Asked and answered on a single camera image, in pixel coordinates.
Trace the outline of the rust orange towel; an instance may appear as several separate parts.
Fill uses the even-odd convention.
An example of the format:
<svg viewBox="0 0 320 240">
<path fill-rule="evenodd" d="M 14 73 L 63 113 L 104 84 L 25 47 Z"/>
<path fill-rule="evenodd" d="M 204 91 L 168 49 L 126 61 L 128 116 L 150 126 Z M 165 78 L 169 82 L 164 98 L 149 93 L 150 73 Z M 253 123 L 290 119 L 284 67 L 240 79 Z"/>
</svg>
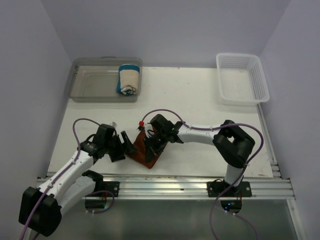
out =
<svg viewBox="0 0 320 240">
<path fill-rule="evenodd" d="M 144 142 L 144 138 L 146 137 L 146 133 L 144 131 L 140 131 L 137 135 L 133 146 L 136 148 L 135 152 L 128 152 L 126 155 L 134 160 L 135 162 L 145 166 L 148 169 L 152 169 L 153 166 L 156 164 L 158 159 L 160 158 L 160 154 L 154 155 L 153 153 L 150 155 L 151 161 L 147 162 L 147 147 Z"/>
</svg>

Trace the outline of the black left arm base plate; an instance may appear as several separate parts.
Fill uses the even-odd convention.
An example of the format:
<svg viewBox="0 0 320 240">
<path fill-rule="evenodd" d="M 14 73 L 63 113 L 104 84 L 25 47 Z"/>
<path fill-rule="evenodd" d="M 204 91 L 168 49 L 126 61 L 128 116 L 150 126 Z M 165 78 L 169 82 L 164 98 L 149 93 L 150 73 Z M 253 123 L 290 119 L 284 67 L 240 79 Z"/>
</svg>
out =
<svg viewBox="0 0 320 240">
<path fill-rule="evenodd" d="M 115 198 L 118 197 L 120 190 L 120 182 L 119 181 L 100 181 L 96 184 L 94 188 L 94 192 L 98 191 L 109 191 L 114 195 Z"/>
</svg>

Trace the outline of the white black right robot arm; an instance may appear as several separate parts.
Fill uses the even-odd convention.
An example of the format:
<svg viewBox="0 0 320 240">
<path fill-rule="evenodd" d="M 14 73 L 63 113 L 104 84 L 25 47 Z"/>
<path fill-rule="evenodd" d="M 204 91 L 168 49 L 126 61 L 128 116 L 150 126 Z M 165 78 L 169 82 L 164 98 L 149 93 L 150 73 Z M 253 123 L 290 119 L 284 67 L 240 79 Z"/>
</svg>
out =
<svg viewBox="0 0 320 240">
<path fill-rule="evenodd" d="M 198 143 L 214 146 L 227 163 L 223 192 L 235 196 L 241 190 L 246 162 L 255 140 L 231 120 L 218 127 L 187 127 L 181 121 L 153 119 L 144 130 L 145 162 L 151 163 L 164 151 L 167 143 Z"/>
</svg>

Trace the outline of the blue beige Doraemon towel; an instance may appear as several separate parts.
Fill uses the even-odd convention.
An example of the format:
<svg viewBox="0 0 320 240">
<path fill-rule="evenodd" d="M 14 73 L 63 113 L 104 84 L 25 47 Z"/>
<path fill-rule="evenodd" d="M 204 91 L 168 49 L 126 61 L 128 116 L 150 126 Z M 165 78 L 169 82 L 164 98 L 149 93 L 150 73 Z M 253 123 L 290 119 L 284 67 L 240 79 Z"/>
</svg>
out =
<svg viewBox="0 0 320 240">
<path fill-rule="evenodd" d="M 139 91 L 140 67 L 135 64 L 123 64 L 118 68 L 116 93 L 125 96 L 137 95 Z"/>
</svg>

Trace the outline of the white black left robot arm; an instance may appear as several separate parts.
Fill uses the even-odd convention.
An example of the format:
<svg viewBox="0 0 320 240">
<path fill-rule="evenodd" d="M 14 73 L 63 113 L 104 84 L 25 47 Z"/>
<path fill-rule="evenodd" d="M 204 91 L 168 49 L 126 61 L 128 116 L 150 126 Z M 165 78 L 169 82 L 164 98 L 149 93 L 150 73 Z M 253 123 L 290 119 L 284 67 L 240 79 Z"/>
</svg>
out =
<svg viewBox="0 0 320 240">
<path fill-rule="evenodd" d="M 114 198 L 103 176 L 90 168 L 105 155 L 119 161 L 136 151 L 125 131 L 120 134 L 97 132 L 79 142 L 76 152 L 62 169 L 38 187 L 30 186 L 24 191 L 18 217 L 19 223 L 24 225 L 20 239 L 24 239 L 28 228 L 50 236 L 63 215 L 86 196 Z"/>
</svg>

